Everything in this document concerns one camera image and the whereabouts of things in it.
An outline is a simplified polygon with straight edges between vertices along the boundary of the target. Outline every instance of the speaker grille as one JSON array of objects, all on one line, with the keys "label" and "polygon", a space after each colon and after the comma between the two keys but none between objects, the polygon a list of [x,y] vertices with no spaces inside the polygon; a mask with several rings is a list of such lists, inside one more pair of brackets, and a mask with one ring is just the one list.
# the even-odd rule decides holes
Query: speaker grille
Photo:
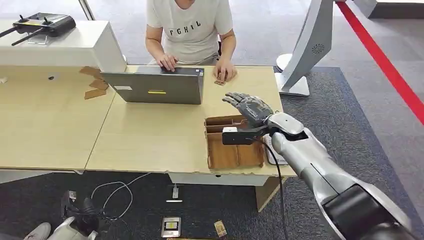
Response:
[{"label": "speaker grille", "polygon": [[322,53],[322,52],[324,51],[324,49],[325,49],[325,47],[324,47],[324,45],[323,45],[323,44],[321,44],[321,43],[315,44],[315,45],[312,47],[312,54],[313,54],[314,56],[316,56],[316,55],[318,55],[318,54]]}]

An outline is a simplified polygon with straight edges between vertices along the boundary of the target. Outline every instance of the laptop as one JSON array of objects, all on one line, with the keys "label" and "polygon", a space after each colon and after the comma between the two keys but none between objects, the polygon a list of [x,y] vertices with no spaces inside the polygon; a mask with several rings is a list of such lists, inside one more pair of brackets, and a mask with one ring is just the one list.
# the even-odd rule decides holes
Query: laptop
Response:
[{"label": "laptop", "polygon": [[101,72],[129,103],[202,104],[204,68],[140,66],[137,72]]}]

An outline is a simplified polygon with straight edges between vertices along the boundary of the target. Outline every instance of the man's hand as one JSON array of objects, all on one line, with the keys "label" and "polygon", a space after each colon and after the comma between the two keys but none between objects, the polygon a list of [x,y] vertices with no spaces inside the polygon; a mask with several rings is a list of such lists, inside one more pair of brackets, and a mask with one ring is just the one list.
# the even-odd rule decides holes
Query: man's hand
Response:
[{"label": "man's hand", "polygon": [[171,54],[163,54],[156,59],[157,65],[165,67],[168,71],[175,72],[175,65],[178,62],[178,58]]},{"label": "man's hand", "polygon": [[213,75],[220,82],[228,82],[237,75],[237,69],[230,60],[221,58],[213,69]]}]

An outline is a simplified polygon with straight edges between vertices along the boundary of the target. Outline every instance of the robot finger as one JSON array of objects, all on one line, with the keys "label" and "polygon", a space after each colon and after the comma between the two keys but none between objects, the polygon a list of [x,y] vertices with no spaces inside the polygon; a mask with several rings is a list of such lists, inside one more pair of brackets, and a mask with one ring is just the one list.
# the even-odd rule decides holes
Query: robot finger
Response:
[{"label": "robot finger", "polygon": [[239,105],[239,102],[237,102],[236,100],[232,99],[229,96],[226,96],[222,99],[224,102],[227,102],[231,105],[233,105],[233,107],[237,108],[237,106]]},{"label": "robot finger", "polygon": [[225,96],[230,97],[237,102],[241,102],[243,100],[243,97],[241,97],[237,92],[228,92]]},{"label": "robot finger", "polygon": [[242,97],[243,99],[250,97],[250,95],[249,95],[249,94],[241,93],[241,92],[240,92],[240,93],[238,93],[238,95],[239,95],[240,97]]}]

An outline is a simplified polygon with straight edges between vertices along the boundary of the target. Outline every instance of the shoe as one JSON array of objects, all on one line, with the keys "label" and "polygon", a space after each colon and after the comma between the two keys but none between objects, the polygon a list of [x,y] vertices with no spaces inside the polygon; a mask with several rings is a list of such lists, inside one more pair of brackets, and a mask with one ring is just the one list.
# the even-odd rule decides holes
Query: shoe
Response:
[{"label": "shoe", "polygon": [[36,227],[30,234],[28,234],[23,240],[46,240],[50,235],[51,230],[50,223],[44,222]]}]

